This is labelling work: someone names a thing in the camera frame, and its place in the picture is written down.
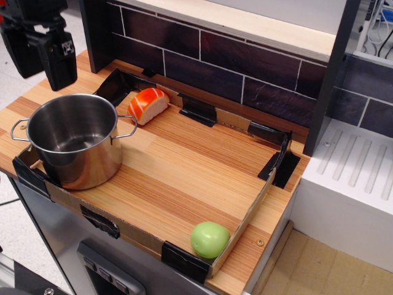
wooden countertop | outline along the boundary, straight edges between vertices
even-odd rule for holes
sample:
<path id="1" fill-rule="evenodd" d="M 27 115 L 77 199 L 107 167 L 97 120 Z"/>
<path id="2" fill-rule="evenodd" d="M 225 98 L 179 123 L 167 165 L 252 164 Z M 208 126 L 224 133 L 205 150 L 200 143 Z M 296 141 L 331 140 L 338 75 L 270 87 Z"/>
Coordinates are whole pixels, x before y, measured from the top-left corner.
<path id="1" fill-rule="evenodd" d="M 0 170 L 17 178 L 12 159 L 28 143 L 14 141 L 10 130 L 46 101 L 70 93 L 93 93 L 114 68 L 131 69 L 113 61 L 98 74 L 90 72 L 87 52 L 77 57 L 78 80 L 58 92 L 47 80 L 0 112 Z M 129 101 L 117 107 L 126 114 Z M 127 118 L 118 122 L 119 134 L 129 133 Z M 16 136 L 26 137 L 16 129 Z M 257 177 L 277 151 L 262 141 L 220 124 L 207 127 L 179 114 L 171 105 L 129 138 L 122 138 L 123 165 L 106 183 L 72 191 L 83 201 L 193 253 L 189 237 L 199 222 L 212 220 L 236 230 L 265 182 Z M 309 158 L 294 141 L 300 163 L 284 189 L 272 187 L 235 248 L 214 278 L 205 284 L 226 294 L 241 294 L 257 265 Z M 256 241 L 263 240 L 264 246 Z"/>

cardboard floor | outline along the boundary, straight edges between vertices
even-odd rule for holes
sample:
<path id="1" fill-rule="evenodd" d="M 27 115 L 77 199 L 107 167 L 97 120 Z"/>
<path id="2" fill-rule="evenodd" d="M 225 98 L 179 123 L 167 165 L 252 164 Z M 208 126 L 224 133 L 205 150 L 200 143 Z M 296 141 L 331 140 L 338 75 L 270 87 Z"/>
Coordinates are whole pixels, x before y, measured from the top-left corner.
<path id="1" fill-rule="evenodd" d="M 393 294 L 393 274 L 344 254 L 296 230 L 289 233 L 261 291 L 253 295 Z"/>

green apple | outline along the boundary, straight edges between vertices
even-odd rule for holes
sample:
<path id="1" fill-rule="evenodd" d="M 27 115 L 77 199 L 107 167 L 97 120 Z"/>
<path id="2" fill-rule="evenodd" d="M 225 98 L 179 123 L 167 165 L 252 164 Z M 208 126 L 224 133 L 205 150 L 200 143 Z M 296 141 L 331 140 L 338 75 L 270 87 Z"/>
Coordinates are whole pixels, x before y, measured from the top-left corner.
<path id="1" fill-rule="evenodd" d="M 191 233 L 191 245 L 198 255 L 212 259 L 218 257 L 229 241 L 229 230 L 212 221 L 199 223 Z"/>

white dish rack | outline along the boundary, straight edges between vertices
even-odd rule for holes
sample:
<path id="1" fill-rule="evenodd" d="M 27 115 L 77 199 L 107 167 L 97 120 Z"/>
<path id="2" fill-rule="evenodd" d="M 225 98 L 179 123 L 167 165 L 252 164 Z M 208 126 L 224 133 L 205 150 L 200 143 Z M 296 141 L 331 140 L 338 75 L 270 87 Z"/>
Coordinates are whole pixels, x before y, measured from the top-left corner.
<path id="1" fill-rule="evenodd" d="M 393 139 L 332 120 L 297 189 L 295 228 L 393 272 Z"/>

pot handle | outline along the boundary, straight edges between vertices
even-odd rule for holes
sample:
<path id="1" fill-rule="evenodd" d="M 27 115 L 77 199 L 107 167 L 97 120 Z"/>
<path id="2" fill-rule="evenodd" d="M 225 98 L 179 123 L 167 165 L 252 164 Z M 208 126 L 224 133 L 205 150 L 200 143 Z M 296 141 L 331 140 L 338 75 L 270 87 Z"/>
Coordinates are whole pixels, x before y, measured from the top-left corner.
<path id="1" fill-rule="evenodd" d="M 131 136 L 132 134 L 134 134 L 134 132 L 136 131 L 136 128 L 138 127 L 138 121 L 136 120 L 136 118 L 134 116 L 132 116 L 132 115 L 117 115 L 117 116 L 123 117 L 123 118 L 132 118 L 135 122 L 135 127 L 134 127 L 134 130 L 130 134 L 117 135 L 117 136 L 111 137 L 111 143 L 116 138 L 123 138 L 123 137 Z"/>
<path id="2" fill-rule="evenodd" d="M 19 120 L 18 122 L 16 122 L 15 125 L 11 128 L 11 138 L 12 138 L 13 140 L 30 141 L 30 140 L 28 140 L 27 138 L 14 137 L 14 130 L 15 130 L 16 126 L 18 126 L 19 123 L 20 123 L 20 122 L 23 122 L 23 121 L 29 121 L 29 119 L 20 119 L 20 120 Z"/>

